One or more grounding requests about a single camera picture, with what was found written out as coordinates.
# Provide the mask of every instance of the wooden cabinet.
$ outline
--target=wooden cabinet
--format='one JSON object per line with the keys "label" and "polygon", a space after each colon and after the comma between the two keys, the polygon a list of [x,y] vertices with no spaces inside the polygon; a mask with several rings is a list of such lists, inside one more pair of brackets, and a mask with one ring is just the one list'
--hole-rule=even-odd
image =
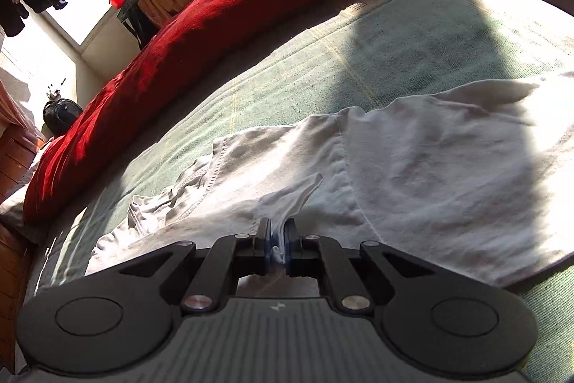
{"label": "wooden cabinet", "polygon": [[[32,164],[43,140],[10,125],[0,136],[0,202]],[[15,318],[24,302],[34,245],[0,224],[0,367],[14,372]]]}

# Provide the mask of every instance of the mattress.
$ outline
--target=mattress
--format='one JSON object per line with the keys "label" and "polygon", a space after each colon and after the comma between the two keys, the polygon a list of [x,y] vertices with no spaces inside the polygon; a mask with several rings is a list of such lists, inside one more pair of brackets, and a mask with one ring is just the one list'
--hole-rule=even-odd
{"label": "mattress", "polygon": [[[474,80],[574,70],[572,31],[573,17],[540,0],[323,0],[232,52],[79,194],[38,249],[27,300],[83,276],[131,197],[174,183],[216,137]],[[563,381],[574,373],[574,268],[520,290],[541,328],[526,372]]]}

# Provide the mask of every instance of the white t-shirt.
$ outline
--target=white t-shirt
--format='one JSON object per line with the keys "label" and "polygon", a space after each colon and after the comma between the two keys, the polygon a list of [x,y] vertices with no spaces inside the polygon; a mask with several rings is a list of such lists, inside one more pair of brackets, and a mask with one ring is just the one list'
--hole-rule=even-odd
{"label": "white t-shirt", "polygon": [[574,251],[573,96],[569,74],[486,80],[222,137],[160,195],[133,198],[86,274],[177,240],[254,234],[263,217],[280,260],[294,216],[301,235],[376,239],[509,285]]}

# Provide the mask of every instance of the metal screw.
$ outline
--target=metal screw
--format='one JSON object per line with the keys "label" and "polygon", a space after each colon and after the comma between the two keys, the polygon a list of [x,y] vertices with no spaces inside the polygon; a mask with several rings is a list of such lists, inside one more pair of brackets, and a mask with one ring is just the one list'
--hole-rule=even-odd
{"label": "metal screw", "polygon": [[349,310],[364,310],[371,306],[371,301],[363,296],[347,296],[341,300],[341,305]]}
{"label": "metal screw", "polygon": [[212,303],[211,298],[202,296],[201,294],[195,294],[183,299],[183,305],[191,310],[203,310],[208,308]]}

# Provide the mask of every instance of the black bag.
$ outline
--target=black bag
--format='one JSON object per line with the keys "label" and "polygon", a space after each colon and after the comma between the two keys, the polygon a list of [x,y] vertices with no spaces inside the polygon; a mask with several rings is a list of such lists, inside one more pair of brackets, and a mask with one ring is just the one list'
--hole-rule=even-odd
{"label": "black bag", "polygon": [[54,136],[64,135],[83,109],[72,100],[60,98],[55,101],[48,101],[44,106],[44,122]]}

